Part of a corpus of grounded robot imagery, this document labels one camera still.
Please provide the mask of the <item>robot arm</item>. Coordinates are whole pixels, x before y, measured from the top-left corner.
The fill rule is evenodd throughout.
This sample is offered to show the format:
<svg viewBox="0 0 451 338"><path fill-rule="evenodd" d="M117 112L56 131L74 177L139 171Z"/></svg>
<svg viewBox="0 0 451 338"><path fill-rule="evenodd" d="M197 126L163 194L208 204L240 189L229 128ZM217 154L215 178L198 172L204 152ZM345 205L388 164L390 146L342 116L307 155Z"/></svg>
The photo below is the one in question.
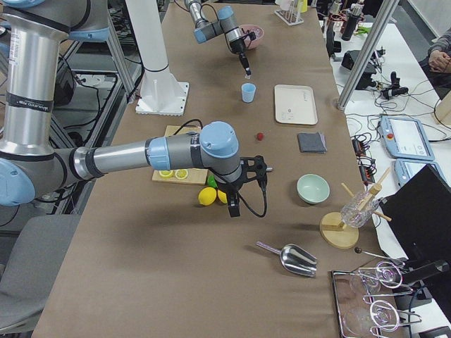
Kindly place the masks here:
<svg viewBox="0 0 451 338"><path fill-rule="evenodd" d="M244 160L233 128L212 122L198 133L95 146L113 88L82 84L71 73L64 41L104 43L114 35L107 1L5 1L9 42L4 130L1 137L1 205L19 206L45 194L108 173L151 166L157 170L208 169L239 213Z"/></svg>
<svg viewBox="0 0 451 338"><path fill-rule="evenodd" d="M231 6L224 6L216 12L216 19L210 21L203 12L201 1L184 1L186 10L190 13L194 23L194 38L199 44L205 43L210 39L223 35L228 48L232 54L238 55L238 58L245 70L247 78L251 77L252 71L246 56L246 38L250 41L255 39L255 34L244 31L237 23L235 14Z"/></svg>

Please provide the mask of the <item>seated person hands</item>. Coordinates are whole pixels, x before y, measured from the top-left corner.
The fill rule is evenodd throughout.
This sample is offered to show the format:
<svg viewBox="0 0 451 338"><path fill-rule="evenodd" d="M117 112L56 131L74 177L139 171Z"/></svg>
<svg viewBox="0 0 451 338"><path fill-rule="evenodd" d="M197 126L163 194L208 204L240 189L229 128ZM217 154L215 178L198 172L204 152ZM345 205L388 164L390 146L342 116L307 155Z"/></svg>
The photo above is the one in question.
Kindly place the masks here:
<svg viewBox="0 0 451 338"><path fill-rule="evenodd" d="M432 72L450 72L450 56L445 52L439 50L432 51L429 55L428 64Z"/></svg>

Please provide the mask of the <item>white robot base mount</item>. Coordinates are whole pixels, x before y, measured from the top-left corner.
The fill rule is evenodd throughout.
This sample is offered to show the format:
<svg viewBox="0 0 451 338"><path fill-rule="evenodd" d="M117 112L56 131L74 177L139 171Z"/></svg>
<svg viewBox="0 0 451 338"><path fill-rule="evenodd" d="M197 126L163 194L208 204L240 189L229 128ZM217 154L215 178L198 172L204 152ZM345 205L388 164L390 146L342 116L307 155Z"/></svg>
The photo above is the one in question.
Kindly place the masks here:
<svg viewBox="0 0 451 338"><path fill-rule="evenodd" d="M129 0L126 6L144 67L136 112L182 116L189 84L177 81L169 68L157 3Z"/></svg>

